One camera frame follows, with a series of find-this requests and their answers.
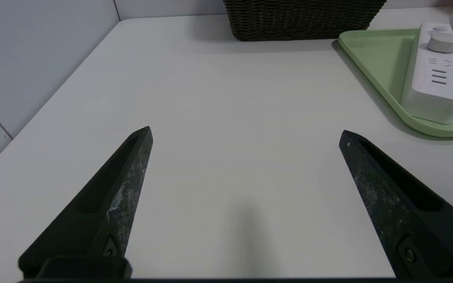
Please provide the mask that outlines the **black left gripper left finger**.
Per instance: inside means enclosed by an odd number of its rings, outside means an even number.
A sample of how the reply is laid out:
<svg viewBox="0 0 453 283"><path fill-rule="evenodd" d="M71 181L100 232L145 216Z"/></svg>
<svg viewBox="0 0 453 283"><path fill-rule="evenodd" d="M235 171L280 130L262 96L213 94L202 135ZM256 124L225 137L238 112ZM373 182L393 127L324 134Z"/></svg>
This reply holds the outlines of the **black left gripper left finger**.
<svg viewBox="0 0 453 283"><path fill-rule="evenodd" d="M125 258L153 145L133 132L18 259L24 279L128 279Z"/></svg>

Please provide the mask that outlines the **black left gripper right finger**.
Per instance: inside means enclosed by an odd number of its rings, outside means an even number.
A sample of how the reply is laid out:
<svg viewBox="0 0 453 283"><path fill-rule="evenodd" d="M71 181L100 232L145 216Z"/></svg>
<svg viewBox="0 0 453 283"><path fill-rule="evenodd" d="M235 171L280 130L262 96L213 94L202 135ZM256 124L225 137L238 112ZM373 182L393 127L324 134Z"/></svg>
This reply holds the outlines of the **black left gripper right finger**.
<svg viewBox="0 0 453 283"><path fill-rule="evenodd" d="M453 279L453 206L365 137L339 148L396 278Z"/></svg>

